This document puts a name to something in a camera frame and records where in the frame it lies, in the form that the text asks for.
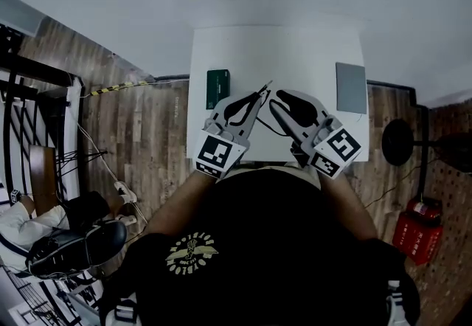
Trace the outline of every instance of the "wooden panel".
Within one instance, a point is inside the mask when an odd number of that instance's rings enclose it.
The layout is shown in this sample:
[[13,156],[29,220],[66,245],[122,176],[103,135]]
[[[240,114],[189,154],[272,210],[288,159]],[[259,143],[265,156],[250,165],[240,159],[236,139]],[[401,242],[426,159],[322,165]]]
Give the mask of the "wooden panel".
[[38,216],[57,206],[55,149],[29,146],[29,175]]

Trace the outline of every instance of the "shoe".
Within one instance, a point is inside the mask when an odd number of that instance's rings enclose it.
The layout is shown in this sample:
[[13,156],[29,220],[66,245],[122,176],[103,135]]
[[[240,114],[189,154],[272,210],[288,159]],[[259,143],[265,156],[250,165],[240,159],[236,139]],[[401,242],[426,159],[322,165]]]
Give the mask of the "shoe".
[[114,186],[118,191],[118,195],[120,195],[125,200],[125,204],[137,202],[138,197],[128,188],[124,181],[116,181]]
[[125,226],[132,225],[138,221],[136,219],[136,216],[123,216],[123,215],[116,216],[115,220],[121,221],[122,223],[124,223]]

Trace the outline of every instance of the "black fan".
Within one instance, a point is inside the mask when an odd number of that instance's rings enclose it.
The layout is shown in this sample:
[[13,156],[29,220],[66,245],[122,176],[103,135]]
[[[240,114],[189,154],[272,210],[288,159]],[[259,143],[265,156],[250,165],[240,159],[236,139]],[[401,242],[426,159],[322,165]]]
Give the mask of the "black fan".
[[434,149],[439,159],[463,173],[472,173],[472,133],[451,133],[437,141],[415,141],[402,119],[391,121],[383,131],[382,151],[388,163],[401,166],[409,160],[414,146]]

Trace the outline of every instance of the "printed logo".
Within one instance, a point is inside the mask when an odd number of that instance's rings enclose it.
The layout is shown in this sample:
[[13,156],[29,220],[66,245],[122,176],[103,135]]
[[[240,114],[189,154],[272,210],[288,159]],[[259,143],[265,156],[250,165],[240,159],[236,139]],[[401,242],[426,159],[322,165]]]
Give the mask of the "printed logo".
[[193,274],[200,267],[206,266],[207,261],[214,254],[218,254],[212,245],[215,241],[205,233],[188,235],[183,237],[170,249],[170,255],[165,258],[169,271],[176,275]]
[[208,136],[198,158],[215,166],[224,168],[232,145],[215,137]]
[[201,164],[200,162],[197,162],[197,170],[203,171],[209,176],[214,176],[215,178],[220,178],[222,174],[221,171],[216,170],[213,167],[205,166],[204,164]]
[[361,149],[358,142],[355,141],[345,129],[341,129],[336,135],[331,137],[327,143],[344,162],[349,161],[349,159]]
[[327,176],[334,176],[334,174],[339,170],[338,164],[335,164],[333,161],[323,157],[318,152],[315,153],[311,165],[325,173]]

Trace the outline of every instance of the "gray tablet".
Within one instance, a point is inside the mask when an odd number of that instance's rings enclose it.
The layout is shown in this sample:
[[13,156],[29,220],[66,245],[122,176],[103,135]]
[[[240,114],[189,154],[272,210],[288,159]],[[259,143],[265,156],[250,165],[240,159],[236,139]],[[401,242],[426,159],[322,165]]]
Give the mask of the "gray tablet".
[[367,113],[366,71],[363,66],[336,63],[337,110]]

